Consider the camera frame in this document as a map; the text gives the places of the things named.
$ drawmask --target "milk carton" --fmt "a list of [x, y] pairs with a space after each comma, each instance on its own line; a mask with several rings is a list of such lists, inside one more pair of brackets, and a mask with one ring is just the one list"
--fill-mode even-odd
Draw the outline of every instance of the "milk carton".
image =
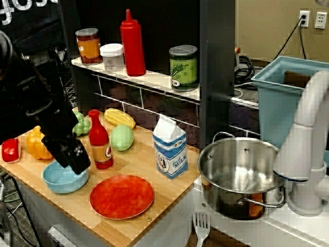
[[188, 170], [186, 134], [175, 121], [160, 115], [153, 142], [159, 172], [173, 180]]

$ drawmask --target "white container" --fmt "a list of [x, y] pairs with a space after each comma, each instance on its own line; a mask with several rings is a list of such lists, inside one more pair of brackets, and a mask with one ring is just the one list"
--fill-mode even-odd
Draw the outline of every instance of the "white container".
[[113, 72], [124, 69], [123, 45], [108, 44], [100, 48], [106, 71]]
[[173, 180], [188, 170], [186, 134], [176, 122], [160, 115], [153, 142], [159, 172]]

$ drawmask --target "yellow corn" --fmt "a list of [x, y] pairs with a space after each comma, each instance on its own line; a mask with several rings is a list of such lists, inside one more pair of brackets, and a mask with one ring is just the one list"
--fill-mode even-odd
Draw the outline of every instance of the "yellow corn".
[[109, 108], [105, 111], [104, 117], [109, 123], [118, 125], [127, 125], [131, 129], [135, 127], [135, 121], [127, 113], [121, 112], [120, 110]]

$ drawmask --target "white spatula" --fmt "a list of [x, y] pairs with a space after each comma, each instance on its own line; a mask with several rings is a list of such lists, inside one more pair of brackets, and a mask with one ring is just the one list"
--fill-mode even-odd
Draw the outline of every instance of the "white spatula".
[[193, 223], [197, 235], [196, 247], [202, 247], [204, 240], [210, 233], [210, 215], [202, 211], [194, 211]]

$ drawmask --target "toy lime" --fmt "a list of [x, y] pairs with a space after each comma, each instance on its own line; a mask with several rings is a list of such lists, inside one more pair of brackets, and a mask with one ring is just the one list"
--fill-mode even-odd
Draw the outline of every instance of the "toy lime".
[[77, 136], [82, 134], [87, 134], [90, 131], [90, 122], [88, 119], [84, 118], [83, 114], [80, 112], [73, 111], [78, 119], [78, 123], [73, 128], [73, 133], [76, 133]]
[[111, 146], [115, 150], [125, 151], [133, 144], [134, 133], [127, 125], [118, 125], [111, 132]]

